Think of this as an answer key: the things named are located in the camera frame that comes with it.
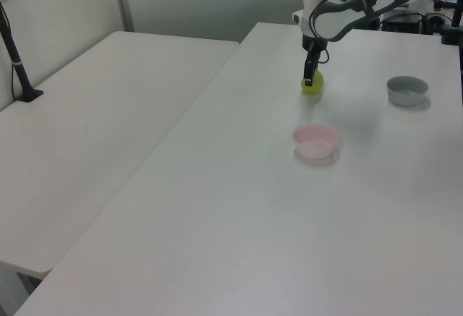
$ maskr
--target pink bowl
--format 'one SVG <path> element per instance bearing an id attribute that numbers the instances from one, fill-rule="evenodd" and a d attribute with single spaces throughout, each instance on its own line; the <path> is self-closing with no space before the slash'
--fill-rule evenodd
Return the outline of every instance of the pink bowl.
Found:
<path id="1" fill-rule="evenodd" d="M 293 133 L 296 152 L 310 159 L 321 159 L 333 153 L 339 141 L 338 132 L 327 124 L 314 123 L 297 128 Z"/>

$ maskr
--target yellow ball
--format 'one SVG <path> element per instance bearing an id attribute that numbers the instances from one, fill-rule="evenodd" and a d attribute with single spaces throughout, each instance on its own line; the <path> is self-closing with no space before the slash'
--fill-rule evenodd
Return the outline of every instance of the yellow ball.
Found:
<path id="1" fill-rule="evenodd" d="M 317 94 L 321 92 L 321 88 L 323 87 L 323 83 L 325 80 L 323 79 L 323 75 L 318 69 L 315 69 L 313 73 L 313 81 L 311 86 L 305 85 L 305 79 L 301 81 L 302 92 L 309 93 L 309 94 Z"/>

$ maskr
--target bowl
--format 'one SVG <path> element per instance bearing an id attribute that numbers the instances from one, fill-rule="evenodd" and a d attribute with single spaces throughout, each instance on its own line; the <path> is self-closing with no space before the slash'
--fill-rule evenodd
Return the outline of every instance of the bowl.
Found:
<path id="1" fill-rule="evenodd" d="M 321 123 L 297 128 L 293 138 L 296 152 L 309 159 L 328 157 L 339 141 L 338 132 L 327 124 Z"/>
<path id="2" fill-rule="evenodd" d="M 393 77 L 387 85 L 389 101 L 398 106 L 420 105 L 429 89 L 426 82 L 412 76 Z"/>

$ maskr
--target cable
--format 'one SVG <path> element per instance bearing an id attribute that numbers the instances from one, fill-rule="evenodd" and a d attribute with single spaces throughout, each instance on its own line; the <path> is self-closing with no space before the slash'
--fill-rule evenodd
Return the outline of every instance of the cable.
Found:
<path id="1" fill-rule="evenodd" d="M 1 2 L 0 2 L 0 10 L 1 10 L 1 14 L 4 16 L 5 20 L 7 21 L 8 29 L 11 31 L 12 28 L 11 28 L 11 25 L 9 24 L 7 12 L 3 8 L 3 5 L 1 4 Z"/>
<path id="2" fill-rule="evenodd" d="M 16 97 L 14 96 L 13 82 L 14 82 L 14 66 L 12 64 L 12 96 L 13 96 L 13 101 L 16 101 Z"/>
<path id="3" fill-rule="evenodd" d="M 425 15 L 420 14 L 419 12 L 409 12 L 409 13 L 406 13 L 406 14 L 395 14 L 394 16 L 387 17 L 384 20 L 382 20 L 381 22 L 379 22 L 379 25 L 382 25 L 384 22 L 389 22 L 389 21 L 395 20 L 395 19 L 400 18 L 400 17 L 405 17 L 405 16 L 420 16 L 422 19 L 425 18 Z"/>
<path id="4" fill-rule="evenodd" d="M 439 14 L 437 12 L 427 13 L 425 16 L 426 17 L 428 17 L 428 16 L 441 16 L 441 17 L 445 17 L 446 19 L 448 19 L 451 22 L 451 18 L 449 16 L 446 16 L 444 14 Z"/>
<path id="5" fill-rule="evenodd" d="M 317 7 L 319 7 L 321 4 L 327 2 L 328 0 L 322 0 L 319 5 L 317 5 Z M 310 13 L 310 16 L 309 16 L 309 28 L 310 28 L 310 31 L 312 32 L 313 36 L 315 37 L 315 39 L 317 40 L 317 42 L 321 43 L 320 40 L 322 40 L 321 36 L 317 33 L 317 30 L 315 29 L 315 25 L 313 25 L 313 12 L 317 9 L 314 8 L 314 10 Z M 325 48 L 323 49 L 323 51 L 325 51 L 326 53 L 326 60 L 325 61 L 318 61 L 319 64 L 326 64 L 330 61 L 330 53 L 328 52 L 328 49 Z"/>
<path id="6" fill-rule="evenodd" d="M 390 16 L 390 17 L 385 18 L 384 20 L 379 22 L 378 26 L 381 26 L 381 30 L 383 30 L 383 23 L 384 22 L 389 22 L 389 21 L 396 20 L 397 18 L 405 17 L 405 16 L 420 16 L 421 20 L 418 21 L 417 23 L 418 24 L 422 23 L 423 25 L 424 25 L 423 20 L 426 19 L 426 16 L 424 14 L 420 14 L 419 12 L 410 12 L 410 13 L 406 13 L 406 14 L 396 14 L 394 16 Z"/>

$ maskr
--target white table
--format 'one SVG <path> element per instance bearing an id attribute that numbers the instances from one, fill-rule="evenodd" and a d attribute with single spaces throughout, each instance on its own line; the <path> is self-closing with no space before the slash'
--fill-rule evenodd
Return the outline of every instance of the white table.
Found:
<path id="1" fill-rule="evenodd" d="M 43 278 L 237 43 L 114 33 L 0 113 L 0 264 Z"/>
<path id="2" fill-rule="evenodd" d="M 457 49 L 354 30 L 310 97 L 300 45 L 257 25 L 17 316 L 461 315 Z M 389 104 L 398 74 L 430 101 Z M 321 163 L 294 154 L 312 121 L 341 136 Z"/>

